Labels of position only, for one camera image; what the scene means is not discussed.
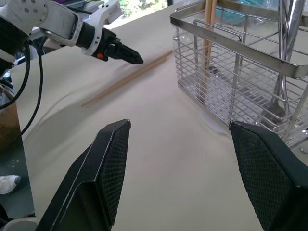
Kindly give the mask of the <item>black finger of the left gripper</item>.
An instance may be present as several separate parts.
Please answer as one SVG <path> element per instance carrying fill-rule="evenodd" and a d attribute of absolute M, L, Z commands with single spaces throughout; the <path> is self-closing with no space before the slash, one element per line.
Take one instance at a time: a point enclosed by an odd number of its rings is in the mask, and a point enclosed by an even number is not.
<path fill-rule="evenodd" d="M 123 60 L 130 64 L 142 64 L 144 63 L 142 57 L 138 52 L 119 50 L 118 52 L 112 52 L 109 57 L 115 60 Z"/>
<path fill-rule="evenodd" d="M 116 47 L 115 59 L 142 60 L 141 55 L 137 51 L 129 48 L 128 46 L 124 45 L 121 42 L 117 42 L 115 47 Z"/>

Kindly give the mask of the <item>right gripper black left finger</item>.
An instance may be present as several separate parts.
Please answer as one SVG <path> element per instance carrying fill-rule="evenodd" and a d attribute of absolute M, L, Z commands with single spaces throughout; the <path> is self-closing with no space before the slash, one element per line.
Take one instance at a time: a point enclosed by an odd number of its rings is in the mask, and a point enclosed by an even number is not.
<path fill-rule="evenodd" d="M 41 218 L 38 231 L 109 231 L 122 192 L 130 120 L 102 128 L 73 162 Z"/>

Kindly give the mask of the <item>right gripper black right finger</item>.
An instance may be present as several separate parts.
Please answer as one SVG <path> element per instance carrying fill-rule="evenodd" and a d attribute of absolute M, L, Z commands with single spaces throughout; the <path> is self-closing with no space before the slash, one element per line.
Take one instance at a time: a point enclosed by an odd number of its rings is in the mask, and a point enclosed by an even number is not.
<path fill-rule="evenodd" d="M 265 128 L 229 124 L 244 188 L 265 231 L 308 229 L 308 167 Z"/>

